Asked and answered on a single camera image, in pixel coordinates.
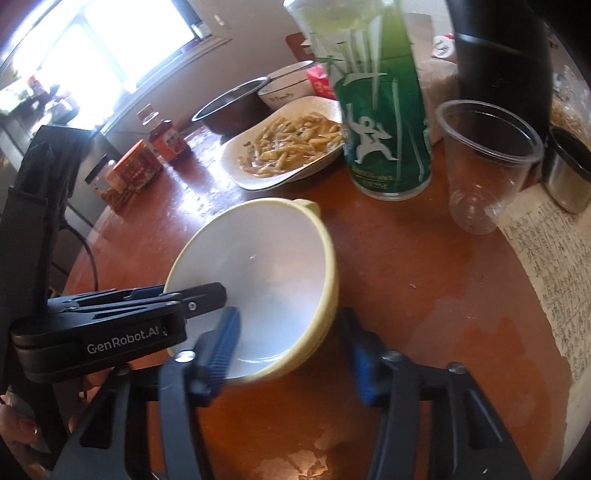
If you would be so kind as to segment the person's left hand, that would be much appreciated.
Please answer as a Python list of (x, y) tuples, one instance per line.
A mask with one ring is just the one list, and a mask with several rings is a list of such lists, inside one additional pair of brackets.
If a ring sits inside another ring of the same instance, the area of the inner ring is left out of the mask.
[(34, 420), (12, 407), (7, 395), (1, 396), (1, 437), (21, 465), (35, 463), (28, 447), (43, 440), (41, 430)]

